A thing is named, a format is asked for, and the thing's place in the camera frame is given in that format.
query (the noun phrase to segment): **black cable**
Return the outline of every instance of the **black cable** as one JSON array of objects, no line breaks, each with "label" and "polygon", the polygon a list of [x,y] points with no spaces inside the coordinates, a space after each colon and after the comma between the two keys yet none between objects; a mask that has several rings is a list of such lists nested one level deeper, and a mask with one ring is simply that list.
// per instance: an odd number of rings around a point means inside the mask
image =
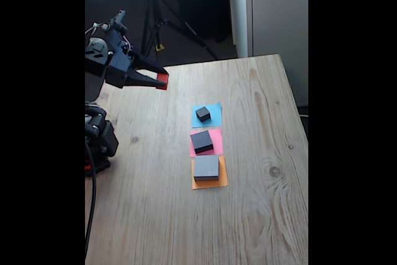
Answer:
[{"label": "black cable", "polygon": [[87,143],[87,139],[86,139],[86,150],[88,153],[88,158],[89,158],[89,162],[91,163],[91,169],[92,169],[92,195],[91,195],[91,208],[89,211],[88,226],[86,232],[86,256],[84,257],[84,259],[86,259],[87,257],[89,235],[91,233],[92,218],[94,216],[95,198],[97,194],[97,173],[95,169],[94,159],[92,158],[92,153]]}]

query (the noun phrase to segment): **wood knot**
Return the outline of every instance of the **wood knot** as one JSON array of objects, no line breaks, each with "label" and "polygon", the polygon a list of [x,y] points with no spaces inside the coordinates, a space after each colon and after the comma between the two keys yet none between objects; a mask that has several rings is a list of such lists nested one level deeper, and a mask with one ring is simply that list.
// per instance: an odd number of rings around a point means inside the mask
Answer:
[{"label": "wood knot", "polygon": [[270,170],[270,176],[276,178],[280,176],[280,169],[278,167],[271,167]]}]

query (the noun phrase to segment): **white wall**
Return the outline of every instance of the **white wall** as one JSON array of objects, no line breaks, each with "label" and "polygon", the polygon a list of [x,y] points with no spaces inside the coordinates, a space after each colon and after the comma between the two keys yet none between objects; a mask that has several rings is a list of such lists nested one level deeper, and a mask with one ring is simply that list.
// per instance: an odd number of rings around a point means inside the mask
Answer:
[{"label": "white wall", "polygon": [[252,0],[254,56],[278,53],[297,106],[308,106],[308,0]]},{"label": "white wall", "polygon": [[251,0],[230,0],[233,43],[238,57],[252,56]]}]

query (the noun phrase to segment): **black cube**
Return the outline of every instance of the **black cube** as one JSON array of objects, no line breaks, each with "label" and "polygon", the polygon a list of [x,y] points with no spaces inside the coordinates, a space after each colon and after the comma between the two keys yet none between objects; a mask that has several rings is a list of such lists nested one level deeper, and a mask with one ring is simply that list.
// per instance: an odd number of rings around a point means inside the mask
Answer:
[{"label": "black cube", "polygon": [[208,119],[211,119],[210,111],[206,107],[202,107],[199,110],[196,110],[196,116],[200,119],[201,122],[204,122]]},{"label": "black cube", "polygon": [[192,138],[192,143],[196,154],[213,149],[212,140],[208,130],[196,133],[190,137]]}]

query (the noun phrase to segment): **wire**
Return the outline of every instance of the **wire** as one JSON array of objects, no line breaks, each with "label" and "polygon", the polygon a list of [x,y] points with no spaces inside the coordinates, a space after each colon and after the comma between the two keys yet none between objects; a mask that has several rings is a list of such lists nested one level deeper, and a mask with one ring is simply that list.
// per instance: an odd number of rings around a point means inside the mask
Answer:
[{"label": "wire", "polygon": [[87,33],[90,32],[93,28],[94,28],[94,26],[91,26],[90,29],[87,29],[87,30],[86,30],[86,34],[84,34],[84,35],[87,35]]},{"label": "wire", "polygon": [[88,218],[88,225],[87,225],[87,232],[86,232],[86,254],[84,259],[87,257],[88,251],[88,242],[89,242],[89,235],[91,233],[91,226],[92,226],[92,218],[94,216],[94,208],[95,208],[95,198],[97,194],[97,173],[94,164],[94,158],[92,157],[91,150],[89,149],[87,139],[86,139],[86,150],[88,153],[89,162],[91,164],[92,169],[92,195],[91,195],[91,208],[89,211],[89,218]]},{"label": "wire", "polygon": [[128,44],[128,51],[127,51],[127,56],[128,56],[128,53],[131,51],[131,43],[130,43],[130,41],[127,39],[127,37],[126,37],[125,35],[123,35],[123,38],[125,39],[125,41],[126,41],[127,44]]},{"label": "wire", "polygon": [[86,34],[85,35],[87,35],[87,33],[88,32],[90,32],[92,29],[94,29],[92,32],[91,32],[91,35],[93,35],[94,33],[95,33],[95,31],[97,30],[97,28],[98,27],[102,27],[103,25],[105,25],[104,23],[93,23],[93,25],[89,28],[89,29],[87,29],[86,30]]}]

